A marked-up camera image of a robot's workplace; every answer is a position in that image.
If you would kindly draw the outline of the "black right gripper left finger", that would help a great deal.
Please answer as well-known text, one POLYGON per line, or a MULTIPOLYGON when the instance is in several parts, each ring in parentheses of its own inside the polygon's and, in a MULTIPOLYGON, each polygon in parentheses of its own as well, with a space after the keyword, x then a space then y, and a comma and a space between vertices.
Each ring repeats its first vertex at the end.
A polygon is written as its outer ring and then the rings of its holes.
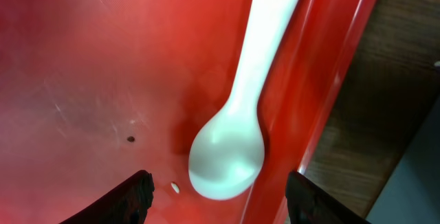
POLYGON ((62 224, 138 224, 153 203, 152 174, 140 170, 62 224))

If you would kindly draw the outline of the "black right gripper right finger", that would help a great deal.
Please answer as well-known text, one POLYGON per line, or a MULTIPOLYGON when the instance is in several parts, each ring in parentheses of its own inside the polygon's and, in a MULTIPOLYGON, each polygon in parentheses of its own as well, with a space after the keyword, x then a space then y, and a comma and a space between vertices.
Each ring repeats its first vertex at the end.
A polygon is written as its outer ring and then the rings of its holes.
POLYGON ((285 188, 291 224, 369 224, 297 171, 285 188))

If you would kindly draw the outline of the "white plastic spoon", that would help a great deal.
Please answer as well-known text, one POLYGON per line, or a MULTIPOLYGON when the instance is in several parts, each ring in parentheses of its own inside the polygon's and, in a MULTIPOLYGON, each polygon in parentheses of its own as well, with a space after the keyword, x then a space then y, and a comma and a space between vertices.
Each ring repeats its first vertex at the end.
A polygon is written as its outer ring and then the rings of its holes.
POLYGON ((263 167, 265 147, 257 106, 298 1, 252 0, 230 95, 190 148, 190 182, 207 199, 240 195, 263 167))

